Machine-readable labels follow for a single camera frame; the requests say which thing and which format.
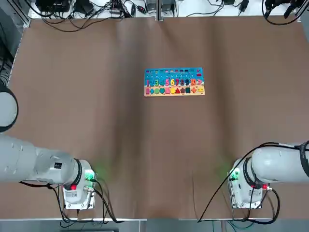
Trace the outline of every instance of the number puzzle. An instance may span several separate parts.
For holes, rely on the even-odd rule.
[[[205,95],[203,69],[167,68],[146,69],[145,97]]]

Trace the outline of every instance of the brown tabletop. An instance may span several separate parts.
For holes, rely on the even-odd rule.
[[[237,157],[309,138],[308,60],[301,24],[262,17],[107,20],[77,33],[33,20],[14,64],[20,114],[7,134],[88,160],[117,218],[195,218],[193,201],[200,216]],[[204,96],[143,96],[145,68],[197,66]],[[274,188],[281,218],[308,218],[308,185]],[[1,189],[0,218],[60,218],[48,189]],[[205,218],[232,217],[223,194]],[[252,217],[270,218],[264,205]],[[83,213],[101,218],[101,201]]]

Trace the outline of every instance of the wire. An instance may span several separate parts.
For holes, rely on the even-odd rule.
[[[239,7],[241,4],[242,4],[242,2],[241,2],[241,3],[238,3],[236,6],[235,6],[234,4],[232,4],[232,6],[234,6],[234,7]]]
[[[249,226],[246,226],[246,227],[240,227],[240,226],[237,226],[235,225],[233,222],[231,221],[227,221],[229,224],[231,224],[232,226],[234,226],[236,229],[239,229],[239,230],[245,230],[245,229],[248,229],[250,227],[252,227],[254,225],[254,222],[251,222]]]
[[[260,224],[260,225],[269,225],[269,224],[272,224],[274,223],[278,216],[279,216],[279,213],[280,213],[280,197],[278,195],[278,193],[276,192],[276,190],[272,189],[272,192],[275,194],[276,198],[277,198],[277,211],[276,211],[276,214],[275,216],[273,217],[272,220],[270,221],[257,221],[257,220],[253,220],[253,219],[247,219],[247,221],[250,221],[250,222],[253,222],[253,223],[256,223],[256,224]]]
[[[216,15],[216,13],[218,13],[220,10],[222,10],[222,8],[223,8],[223,5],[222,5],[222,2],[221,2],[221,5],[219,5],[219,7],[218,7],[218,9],[217,10],[215,10],[214,12],[209,12],[209,13],[192,13],[192,14],[189,14],[189,15],[187,15],[186,17],[190,17],[190,16],[192,16],[192,15],[211,15],[211,14],[215,14]]]
[[[309,2],[308,2],[307,5],[304,7],[303,11],[302,11],[296,18],[294,18],[293,20],[291,20],[290,22],[287,22],[287,23],[274,23],[274,22],[270,21],[270,20],[266,17],[265,12],[264,12],[264,0],[262,0],[262,14],[263,14],[263,16],[264,16],[264,19],[265,19],[268,23],[270,23],[270,24],[272,24],[272,25],[275,25],[275,26],[284,26],[284,25],[291,24],[291,23],[295,22],[296,20],[298,20],[298,19],[301,17],[301,15],[305,12],[305,10],[308,8],[308,6],[309,6]]]
[[[110,215],[110,217],[111,217],[111,219],[113,220],[113,222],[118,223],[118,224],[124,222],[124,221],[118,221],[118,220],[116,219],[116,217],[114,216],[114,214],[111,212],[110,208],[108,207],[108,204],[106,203],[106,201],[105,201],[103,195],[102,195],[99,191],[97,191],[96,189],[94,190],[94,192],[95,192],[97,195],[99,195],[99,197],[102,199],[103,204],[105,205],[105,207],[106,207],[106,209],[107,209],[107,212],[108,212],[108,214]]]
[[[101,193],[102,193],[102,196],[103,196],[103,188],[102,188],[102,185],[101,185],[100,182],[98,182],[98,181],[96,181],[96,183],[98,184],[99,188],[101,189]],[[103,205],[103,207],[102,207],[102,208],[103,208],[102,223],[103,223],[103,224],[107,224],[108,221],[105,222],[105,217],[106,217],[106,215],[107,215],[107,209],[106,209],[106,213],[104,213],[104,202],[103,202],[103,200],[102,200],[102,205]]]
[[[224,1],[223,0],[221,1],[221,5],[220,6],[221,6],[221,8],[220,9],[218,8],[217,12],[214,13],[213,16],[216,16],[216,14],[223,9],[223,7],[224,7]]]
[[[252,186],[252,190],[251,190],[251,197],[250,197],[250,205],[249,205],[249,210],[248,210],[248,214],[247,217],[243,219],[243,221],[247,221],[250,217],[250,212],[251,212],[251,203],[252,203],[252,197],[253,197],[253,192],[254,192],[254,188],[255,188],[255,184],[256,184],[256,175],[254,175],[254,184]]]
[[[32,188],[41,188],[41,187],[47,187],[48,189],[56,189],[58,187],[60,187],[60,185],[58,185],[57,187],[51,187],[51,184],[46,184],[46,185],[35,185],[35,184],[30,184],[30,183],[26,183],[26,182],[23,182],[23,181],[20,181],[19,182],[20,184],[23,184],[23,185],[27,185],[29,187],[32,187]]]
[[[31,4],[28,2],[28,0],[24,0],[25,1],[25,3],[30,7],[30,9],[31,10],[33,10],[36,14],[38,14],[39,16],[41,16],[41,17],[50,17],[50,16],[52,16],[53,14],[54,14],[54,12],[52,12],[52,13],[50,13],[50,14],[41,14],[40,12],[37,12],[32,6],[31,6]]]
[[[233,228],[233,231],[234,231],[234,232],[237,232],[236,229],[235,229],[235,227],[234,227],[229,221],[227,221],[227,223]]]
[[[209,202],[207,203],[207,206],[206,208],[204,209],[200,219],[197,221],[198,223],[199,222],[202,222],[202,221],[205,221],[205,220],[202,220],[203,217],[204,217],[204,214],[205,212],[207,211],[210,203],[212,202],[213,198],[215,197],[215,195],[217,194],[217,192],[220,190],[220,188],[222,187],[222,185],[225,183],[225,181],[230,177],[230,175],[233,173],[233,171],[243,162],[243,160],[248,156],[250,155],[252,152],[254,152],[256,149],[259,149],[259,148],[262,148],[262,147],[280,147],[280,148],[287,148],[287,149],[292,149],[292,150],[299,150],[299,146],[289,146],[289,145],[283,145],[283,144],[280,144],[280,143],[276,143],[276,142],[266,142],[266,143],[263,143],[253,149],[251,149],[246,155],[244,155],[240,161],[235,165],[235,167],[230,171],[230,173],[227,175],[227,177],[222,181],[222,183],[220,184],[220,186],[218,187],[218,189],[215,191],[215,193],[212,195],[211,199],[209,200]]]
[[[220,5],[218,5],[218,4],[212,4],[211,1],[209,1],[209,0],[207,0],[207,1],[209,2],[209,4],[210,4],[211,6],[221,6],[221,4],[220,4]]]

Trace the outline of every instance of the white robotic arm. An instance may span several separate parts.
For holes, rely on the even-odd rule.
[[[261,207],[262,190],[268,189],[268,183],[309,182],[306,146],[307,143],[261,147],[237,167],[241,159],[236,160],[228,181],[233,207]]]
[[[63,185],[66,208],[94,207],[95,173],[86,160],[58,150],[35,147],[1,134],[18,115],[15,95],[0,86],[0,182],[38,181]]]

